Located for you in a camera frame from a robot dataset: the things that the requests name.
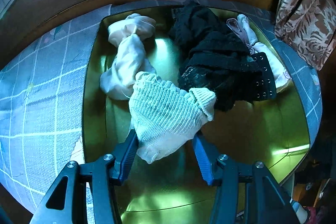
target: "metallic gold tray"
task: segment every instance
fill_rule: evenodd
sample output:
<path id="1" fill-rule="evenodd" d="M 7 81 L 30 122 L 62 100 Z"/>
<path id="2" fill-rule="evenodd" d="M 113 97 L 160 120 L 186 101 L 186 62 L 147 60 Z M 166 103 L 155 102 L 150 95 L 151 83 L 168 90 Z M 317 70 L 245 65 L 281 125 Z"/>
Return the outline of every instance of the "metallic gold tray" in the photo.
<path id="1" fill-rule="evenodd" d="M 107 41 L 107 27 L 132 13 L 156 20 L 156 35 L 144 42 L 148 59 L 164 80 L 177 85 L 182 62 L 177 47 L 168 37 L 172 26 L 172 7 L 135 10 L 107 17 L 100 25 L 85 81 L 83 101 L 83 139 L 86 162 L 112 151 L 128 134 L 130 113 L 127 101 L 111 100 L 99 88 L 99 77 L 112 64 L 117 52 Z M 212 9 L 222 20 L 238 13 Z M 280 59 L 261 30 L 252 29 Z M 236 161 L 251 164 L 263 161 L 278 182 L 282 182 L 304 158 L 309 148 L 305 113 L 293 84 L 275 100 L 236 102 L 202 128 L 208 141 Z M 238 211 L 244 209 L 244 187 L 239 187 Z M 125 185 L 116 187 L 119 211 L 124 223 L 207 223 L 215 196 L 215 187 L 202 180 L 191 143 L 172 155 L 148 165 L 136 156 Z"/>

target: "brown and white patterned curtain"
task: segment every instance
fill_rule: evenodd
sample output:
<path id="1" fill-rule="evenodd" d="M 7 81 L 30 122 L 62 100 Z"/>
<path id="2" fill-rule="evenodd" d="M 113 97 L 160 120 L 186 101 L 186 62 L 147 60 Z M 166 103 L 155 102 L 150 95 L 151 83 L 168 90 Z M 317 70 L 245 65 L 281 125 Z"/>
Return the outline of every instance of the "brown and white patterned curtain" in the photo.
<path id="1" fill-rule="evenodd" d="M 274 33 L 321 70 L 336 46 L 333 0 L 279 0 Z"/>

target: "checkered tablecloth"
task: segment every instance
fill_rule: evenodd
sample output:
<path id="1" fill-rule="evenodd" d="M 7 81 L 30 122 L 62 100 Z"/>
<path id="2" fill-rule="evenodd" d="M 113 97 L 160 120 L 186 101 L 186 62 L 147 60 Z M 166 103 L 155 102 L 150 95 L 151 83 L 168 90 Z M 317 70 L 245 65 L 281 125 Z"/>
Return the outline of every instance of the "checkered tablecloth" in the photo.
<path id="1" fill-rule="evenodd" d="M 186 0 L 144 0 L 72 19 L 34 41 L 0 71 L 0 183 L 32 213 L 70 160 L 84 162 L 82 102 L 86 67 L 100 21 L 110 14 Z M 246 14 L 278 51 L 299 91 L 314 142 L 322 115 L 317 72 L 275 38 L 271 13 L 237 2 L 196 0 Z M 89 223 L 93 204 L 87 188 Z"/>

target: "silver bolt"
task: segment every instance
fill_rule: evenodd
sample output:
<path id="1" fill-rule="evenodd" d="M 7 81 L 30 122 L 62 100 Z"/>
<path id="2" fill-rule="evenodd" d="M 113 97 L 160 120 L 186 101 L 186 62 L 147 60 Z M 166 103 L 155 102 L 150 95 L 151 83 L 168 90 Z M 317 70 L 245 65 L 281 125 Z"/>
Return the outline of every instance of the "silver bolt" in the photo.
<path id="1" fill-rule="evenodd" d="M 75 161 L 72 160 L 72 161 L 70 161 L 70 162 L 67 163 L 67 167 L 72 168 L 72 167 L 75 167 L 76 164 L 77 164 L 77 162 L 75 162 Z"/>
<path id="2" fill-rule="evenodd" d="M 263 163 L 262 161 L 257 161 L 257 162 L 255 163 L 255 166 L 256 166 L 257 168 L 263 168 L 265 165 L 264 165 L 264 163 Z"/>
<path id="3" fill-rule="evenodd" d="M 112 154 L 106 154 L 106 155 L 104 155 L 103 159 L 104 159 L 104 160 L 112 160 L 113 157 L 114 157 L 114 156 L 113 156 Z"/>
<path id="4" fill-rule="evenodd" d="M 220 160 L 227 160 L 229 158 L 228 155 L 226 154 L 220 154 L 219 157 L 218 157 Z"/>

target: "black garment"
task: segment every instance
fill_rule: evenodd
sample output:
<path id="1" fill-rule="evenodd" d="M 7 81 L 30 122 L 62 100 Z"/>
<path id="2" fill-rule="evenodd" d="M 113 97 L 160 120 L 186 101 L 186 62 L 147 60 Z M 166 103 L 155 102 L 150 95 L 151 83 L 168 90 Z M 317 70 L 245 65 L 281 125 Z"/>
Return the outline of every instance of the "black garment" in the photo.
<path id="1" fill-rule="evenodd" d="M 181 89 L 206 87 L 215 92 L 215 108 L 230 110 L 236 100 L 249 102 L 276 96 L 275 82 L 264 53 L 249 49 L 208 8 L 191 1 L 174 9 L 169 31 L 186 58 L 179 70 Z"/>

